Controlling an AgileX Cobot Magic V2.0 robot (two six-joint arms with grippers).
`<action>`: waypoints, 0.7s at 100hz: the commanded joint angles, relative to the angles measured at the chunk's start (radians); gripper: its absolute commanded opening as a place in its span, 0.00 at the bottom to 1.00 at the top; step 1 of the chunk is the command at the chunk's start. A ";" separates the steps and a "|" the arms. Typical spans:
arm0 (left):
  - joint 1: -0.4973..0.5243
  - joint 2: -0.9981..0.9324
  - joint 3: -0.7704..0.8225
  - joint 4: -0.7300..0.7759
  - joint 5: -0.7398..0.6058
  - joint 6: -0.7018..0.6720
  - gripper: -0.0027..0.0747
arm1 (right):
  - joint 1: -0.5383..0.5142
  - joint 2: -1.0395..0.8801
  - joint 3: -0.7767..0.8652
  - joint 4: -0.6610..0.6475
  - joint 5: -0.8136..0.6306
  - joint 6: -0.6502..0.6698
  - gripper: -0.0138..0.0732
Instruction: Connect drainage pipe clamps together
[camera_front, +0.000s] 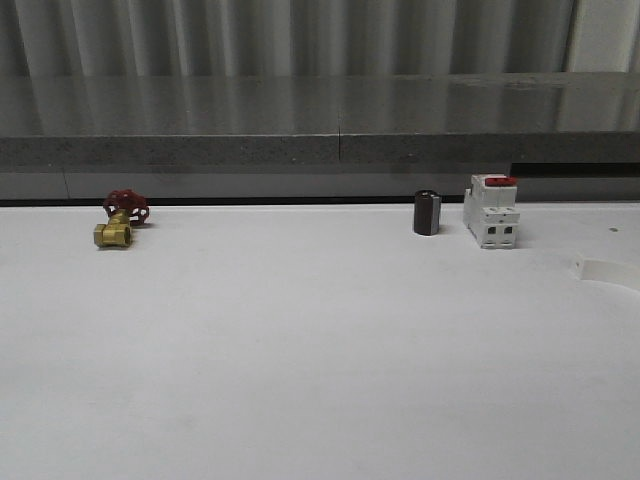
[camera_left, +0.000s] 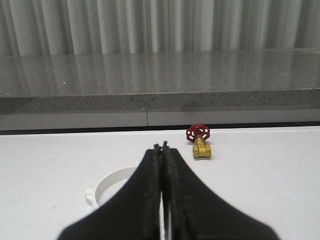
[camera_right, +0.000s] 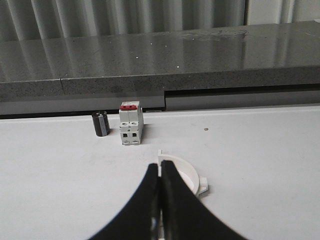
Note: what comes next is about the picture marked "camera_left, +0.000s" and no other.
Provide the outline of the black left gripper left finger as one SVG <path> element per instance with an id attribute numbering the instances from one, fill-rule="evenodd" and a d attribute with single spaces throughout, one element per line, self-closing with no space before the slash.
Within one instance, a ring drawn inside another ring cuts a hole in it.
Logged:
<path id="1" fill-rule="evenodd" d="M 104 205 L 65 228 L 60 240 L 160 239 L 161 147 L 148 149 L 138 168 Z"/>

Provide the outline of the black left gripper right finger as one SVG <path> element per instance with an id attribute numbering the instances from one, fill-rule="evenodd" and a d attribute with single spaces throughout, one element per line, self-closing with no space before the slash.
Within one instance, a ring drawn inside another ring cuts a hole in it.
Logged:
<path id="1" fill-rule="evenodd" d="M 277 240 L 268 225 L 246 215 L 211 191 L 179 151 L 161 152 L 164 229 L 167 240 Z"/>

